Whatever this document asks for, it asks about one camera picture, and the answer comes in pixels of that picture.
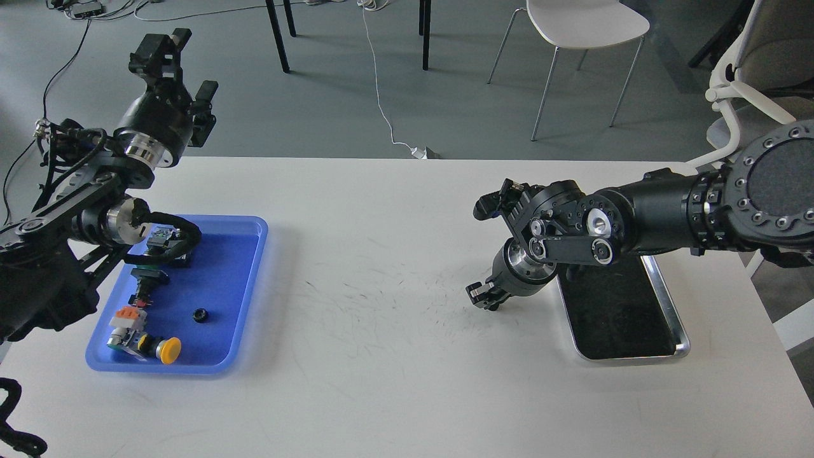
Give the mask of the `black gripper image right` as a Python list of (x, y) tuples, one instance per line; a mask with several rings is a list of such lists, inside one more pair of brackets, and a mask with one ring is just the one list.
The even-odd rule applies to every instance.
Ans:
[(496, 311), (510, 296), (531, 296), (552, 281), (557, 263), (541, 263), (526, 254), (515, 240), (507, 240), (492, 261), (491, 282), (466, 287), (475, 307)]

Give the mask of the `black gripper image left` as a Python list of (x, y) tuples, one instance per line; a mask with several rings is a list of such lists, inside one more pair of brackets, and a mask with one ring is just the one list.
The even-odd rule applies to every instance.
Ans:
[(126, 110), (114, 138), (125, 147), (149, 138), (161, 148), (151, 167), (174, 167), (187, 143), (203, 147), (216, 124), (212, 99), (219, 83), (203, 81), (193, 102), (183, 83), (181, 50), (191, 36), (191, 29), (184, 28), (171, 35), (147, 34), (130, 54), (128, 70), (146, 82), (146, 90)]

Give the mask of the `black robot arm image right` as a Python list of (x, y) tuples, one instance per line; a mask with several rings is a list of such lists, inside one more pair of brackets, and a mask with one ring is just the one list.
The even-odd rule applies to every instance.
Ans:
[(494, 310), (530, 296), (560, 272), (607, 266), (633, 253), (688, 247), (759, 251), (782, 268), (812, 264), (811, 120), (795, 121), (752, 141), (718, 169), (682, 175), (669, 168), (642, 180), (585, 194), (573, 180), (547, 186), (505, 180), (473, 209), (502, 217), (511, 238), (491, 276), (466, 287), (477, 307)]

